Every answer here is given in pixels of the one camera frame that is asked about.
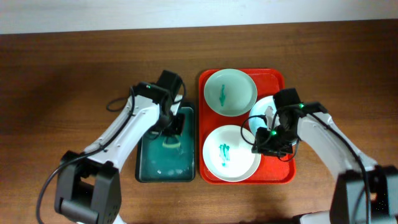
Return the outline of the green yellow sponge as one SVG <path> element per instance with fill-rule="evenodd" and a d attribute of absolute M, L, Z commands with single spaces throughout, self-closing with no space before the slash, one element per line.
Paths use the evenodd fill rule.
<path fill-rule="evenodd" d="M 162 146 L 168 149 L 178 149 L 181 142 L 178 136 L 169 136 L 164 139 Z"/>

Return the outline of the light blue plate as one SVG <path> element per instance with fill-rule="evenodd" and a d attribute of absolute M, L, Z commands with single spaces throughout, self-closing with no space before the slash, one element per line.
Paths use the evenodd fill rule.
<path fill-rule="evenodd" d="M 251 148 L 255 142 L 255 135 L 258 128 L 267 128 L 265 111 L 268 106 L 272 106 L 276 110 L 276 115 L 273 120 L 272 129 L 277 131 L 283 141 L 289 142 L 292 146 L 299 142 L 299 139 L 292 137 L 279 123 L 281 111 L 276 108 L 273 96 L 266 96 L 262 98 L 252 107 L 249 116 L 243 121 L 241 125 L 240 134 L 245 143 L 248 143 Z"/>

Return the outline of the white plate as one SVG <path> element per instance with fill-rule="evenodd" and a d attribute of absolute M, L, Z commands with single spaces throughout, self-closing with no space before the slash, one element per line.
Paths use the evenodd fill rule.
<path fill-rule="evenodd" d="M 261 155 L 252 153 L 254 135 L 237 125 L 220 126 L 205 139 L 202 158 L 215 177 L 226 182 L 250 178 L 261 163 Z"/>

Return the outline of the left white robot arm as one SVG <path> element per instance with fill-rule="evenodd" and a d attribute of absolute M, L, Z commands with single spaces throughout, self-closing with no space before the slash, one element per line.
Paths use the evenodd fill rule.
<path fill-rule="evenodd" d="M 54 210 L 76 223 L 122 223 L 120 172 L 149 130 L 168 128 L 182 100 L 183 81 L 164 70 L 155 83 L 140 82 L 110 127 L 83 152 L 67 151 L 57 172 Z"/>

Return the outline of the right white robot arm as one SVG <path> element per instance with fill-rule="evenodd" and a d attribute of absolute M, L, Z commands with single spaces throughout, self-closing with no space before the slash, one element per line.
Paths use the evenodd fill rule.
<path fill-rule="evenodd" d="M 252 152 L 281 159 L 293 154 L 293 143 L 305 142 L 336 180 L 331 207 L 306 213 L 292 223 L 397 223 L 397 168 L 380 166 L 359 150 L 319 102 L 304 103 L 296 89 L 273 96 L 275 107 L 261 116 Z"/>

